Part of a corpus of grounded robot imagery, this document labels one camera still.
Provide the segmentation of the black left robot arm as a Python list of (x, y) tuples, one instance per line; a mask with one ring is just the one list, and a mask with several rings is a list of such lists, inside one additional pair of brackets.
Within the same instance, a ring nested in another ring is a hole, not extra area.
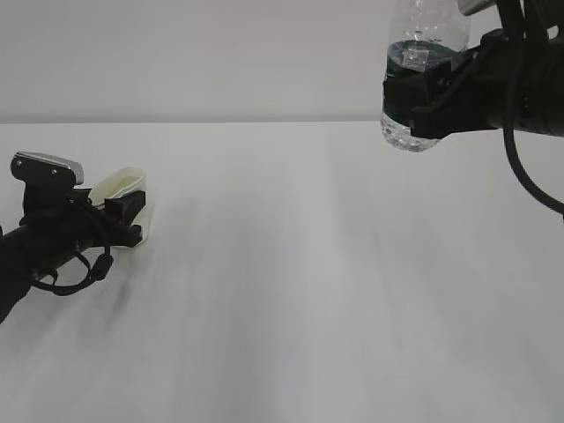
[(146, 194), (135, 190), (95, 205), (88, 189), (41, 197), (27, 191), (19, 226), (1, 235), (1, 319), (32, 288), (65, 297), (106, 278), (112, 248), (135, 248)]

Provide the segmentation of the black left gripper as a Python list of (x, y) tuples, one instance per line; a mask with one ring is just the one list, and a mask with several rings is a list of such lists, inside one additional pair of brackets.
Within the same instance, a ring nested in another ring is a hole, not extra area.
[(93, 206), (88, 196), (68, 197), (68, 201), (93, 226), (99, 246), (134, 248), (141, 241), (141, 228), (133, 226), (133, 222), (145, 208), (144, 191), (136, 190), (123, 197), (107, 198), (101, 210)]

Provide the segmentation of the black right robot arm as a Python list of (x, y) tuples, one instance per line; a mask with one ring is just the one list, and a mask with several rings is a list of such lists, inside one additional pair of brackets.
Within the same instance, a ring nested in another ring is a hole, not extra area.
[(562, 136), (563, 42), (518, 44), (500, 30), (460, 52), (427, 41), (391, 45), (382, 110), (424, 139), (497, 130), (513, 76), (518, 77), (514, 129)]

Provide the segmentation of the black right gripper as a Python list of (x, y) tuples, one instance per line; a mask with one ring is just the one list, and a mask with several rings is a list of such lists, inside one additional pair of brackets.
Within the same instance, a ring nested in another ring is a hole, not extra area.
[(501, 29), (451, 61), (418, 71), (388, 61), (382, 83), (382, 111), (415, 137), (493, 130), (493, 115), (515, 67), (516, 45)]

